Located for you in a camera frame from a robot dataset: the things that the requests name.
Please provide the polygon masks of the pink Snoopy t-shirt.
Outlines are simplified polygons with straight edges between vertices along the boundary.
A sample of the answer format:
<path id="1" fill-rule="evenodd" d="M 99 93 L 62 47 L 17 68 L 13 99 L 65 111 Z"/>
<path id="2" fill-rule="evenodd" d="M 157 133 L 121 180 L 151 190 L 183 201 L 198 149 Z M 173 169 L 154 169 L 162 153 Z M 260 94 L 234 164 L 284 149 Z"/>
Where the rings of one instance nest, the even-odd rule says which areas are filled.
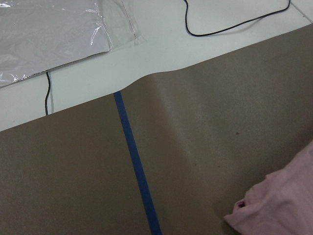
<path id="1" fill-rule="evenodd" d="M 249 189 L 224 219 L 242 235 L 311 235 L 313 144 Z"/>

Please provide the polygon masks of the clear plastic bag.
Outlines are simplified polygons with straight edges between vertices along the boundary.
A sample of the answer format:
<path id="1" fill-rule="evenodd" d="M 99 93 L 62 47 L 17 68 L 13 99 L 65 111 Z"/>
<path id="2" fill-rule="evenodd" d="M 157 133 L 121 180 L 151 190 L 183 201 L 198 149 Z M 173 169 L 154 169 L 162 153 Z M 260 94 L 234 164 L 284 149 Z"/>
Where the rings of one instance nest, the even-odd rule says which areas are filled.
<path id="1" fill-rule="evenodd" d="M 3 0 L 0 85 L 137 43 L 140 36 L 132 0 Z"/>

